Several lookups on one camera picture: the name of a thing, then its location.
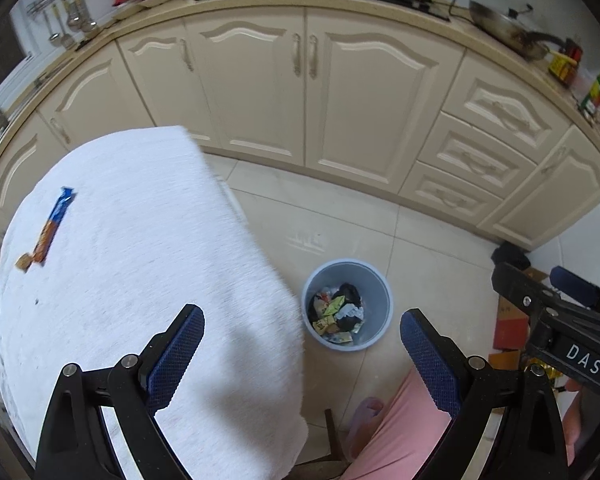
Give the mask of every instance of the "pink slipper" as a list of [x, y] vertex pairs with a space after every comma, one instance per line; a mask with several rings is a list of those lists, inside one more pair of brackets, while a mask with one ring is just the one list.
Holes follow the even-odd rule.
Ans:
[[344, 441], [343, 452], [346, 459], [349, 462], [353, 462], [353, 458], [351, 457], [350, 449], [351, 444], [353, 442], [353, 438], [356, 433], [360, 430], [362, 426], [368, 424], [372, 418], [374, 418], [378, 413], [382, 411], [384, 408], [384, 402], [378, 399], [377, 397], [367, 397], [364, 399], [358, 407], [356, 411], [353, 413], [353, 417], [351, 418], [351, 428], [349, 433], [347, 433], [347, 437]]

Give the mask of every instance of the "blue trash can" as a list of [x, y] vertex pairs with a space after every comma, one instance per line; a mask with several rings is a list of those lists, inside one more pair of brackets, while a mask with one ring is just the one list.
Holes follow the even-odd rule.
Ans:
[[[351, 343], [337, 345], [318, 335], [309, 322], [307, 310], [316, 293], [343, 283], [351, 283], [357, 288], [365, 308], [365, 322], [357, 334], [351, 335]], [[389, 328], [394, 314], [394, 298], [385, 277], [371, 265], [348, 258], [327, 262], [314, 270], [304, 284], [301, 301], [302, 319], [309, 334], [327, 348], [341, 352], [363, 350], [378, 341]]]

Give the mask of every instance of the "frying pan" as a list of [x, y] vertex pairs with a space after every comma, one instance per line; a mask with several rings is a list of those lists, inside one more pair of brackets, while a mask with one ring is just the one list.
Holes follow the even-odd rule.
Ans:
[[480, 27], [496, 40], [504, 43], [509, 48], [515, 50], [520, 56], [527, 60], [535, 61], [544, 58], [547, 54], [553, 54], [567, 63], [577, 66], [578, 62], [565, 56], [556, 50], [549, 49], [544, 43], [539, 41], [549, 41], [555, 43], [561, 48], [564, 47], [564, 41], [557, 36], [527, 30], [523, 25], [504, 14], [500, 14], [489, 7], [478, 2], [469, 2], [469, 13], [475, 25]]

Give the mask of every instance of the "white tablecloth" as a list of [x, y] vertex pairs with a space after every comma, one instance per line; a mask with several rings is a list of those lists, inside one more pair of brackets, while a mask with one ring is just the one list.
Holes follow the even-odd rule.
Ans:
[[[76, 197], [44, 266], [31, 252], [61, 187]], [[62, 366], [110, 367], [138, 353], [186, 303], [205, 336], [156, 415], [196, 480], [280, 479], [306, 439], [302, 322], [295, 297], [180, 127], [111, 134], [69, 153], [24, 199], [0, 254], [0, 391], [36, 455]], [[139, 473], [112, 410], [128, 479]]]

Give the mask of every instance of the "kitchen cabinet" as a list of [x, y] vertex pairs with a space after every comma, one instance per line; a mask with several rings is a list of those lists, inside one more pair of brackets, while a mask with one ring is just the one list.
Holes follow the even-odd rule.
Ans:
[[529, 179], [478, 227], [539, 247], [600, 203], [600, 153], [572, 126]]
[[182, 20], [123, 36], [118, 45], [157, 126], [181, 125], [202, 146], [218, 148], [196, 57]]
[[33, 112], [0, 155], [1, 237], [20, 202], [66, 153], [60, 140]]
[[536, 167], [504, 142], [444, 112], [436, 119], [418, 160], [501, 198], [512, 193]]
[[464, 49], [351, 12], [307, 11], [306, 165], [398, 192]]
[[501, 200], [446, 171], [416, 162], [400, 190], [400, 196], [476, 225]]
[[69, 149], [113, 132], [154, 126], [115, 42], [71, 72], [38, 110]]
[[186, 18], [222, 148], [304, 164], [303, 14], [250, 7]]
[[468, 52], [443, 110], [541, 162], [570, 125], [545, 97], [515, 75]]

